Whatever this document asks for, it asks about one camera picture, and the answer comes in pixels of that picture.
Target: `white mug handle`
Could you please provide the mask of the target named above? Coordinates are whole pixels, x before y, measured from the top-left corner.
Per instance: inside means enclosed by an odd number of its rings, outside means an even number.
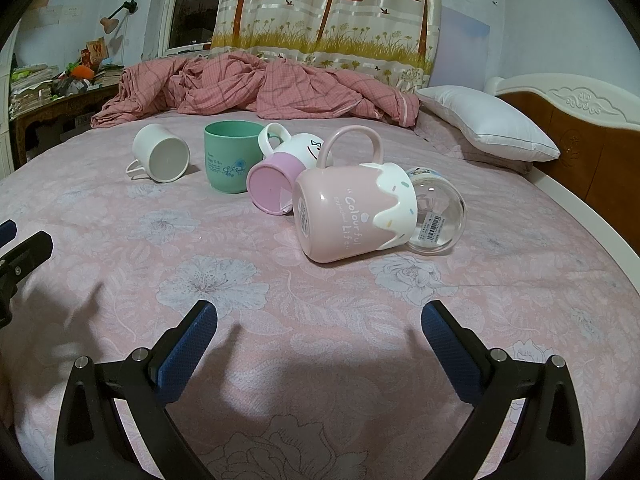
[[[291,134],[280,123],[267,124],[258,134],[258,146],[264,156],[273,155],[273,148],[269,144],[269,136],[278,137],[280,143],[291,140]]]
[[[132,166],[133,166],[134,164],[138,164],[138,167],[136,167],[136,168],[132,168]],[[136,159],[136,160],[134,160],[131,164],[129,164],[129,165],[127,166],[126,173],[127,173],[130,177],[134,177],[134,176],[136,176],[136,175],[139,175],[139,174],[142,174],[142,173],[146,173],[146,170],[145,170],[144,166],[142,166],[142,164],[140,164],[140,161]]]

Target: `headboard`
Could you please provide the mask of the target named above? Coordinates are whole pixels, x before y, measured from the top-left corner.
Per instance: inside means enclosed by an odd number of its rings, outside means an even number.
[[[494,77],[484,91],[553,139],[560,157],[536,162],[529,180],[584,225],[640,291],[640,97],[557,73]]]

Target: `window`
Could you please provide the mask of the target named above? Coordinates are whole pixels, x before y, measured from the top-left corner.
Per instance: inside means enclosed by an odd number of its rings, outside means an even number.
[[[210,47],[219,0],[165,0],[159,55]]]

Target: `desk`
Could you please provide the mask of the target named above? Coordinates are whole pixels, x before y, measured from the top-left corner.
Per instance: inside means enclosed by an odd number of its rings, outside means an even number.
[[[102,105],[117,94],[118,85],[105,86],[81,94],[61,97],[16,117],[10,124],[11,149],[14,154],[15,169],[17,170],[27,163],[24,136],[31,124],[56,120],[62,116],[74,118],[89,112],[99,112]]]

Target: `green mug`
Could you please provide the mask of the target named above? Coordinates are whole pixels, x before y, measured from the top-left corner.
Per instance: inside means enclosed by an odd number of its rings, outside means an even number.
[[[264,155],[258,145],[262,124],[219,121],[204,128],[204,157],[211,186],[224,193],[244,193],[246,174]]]

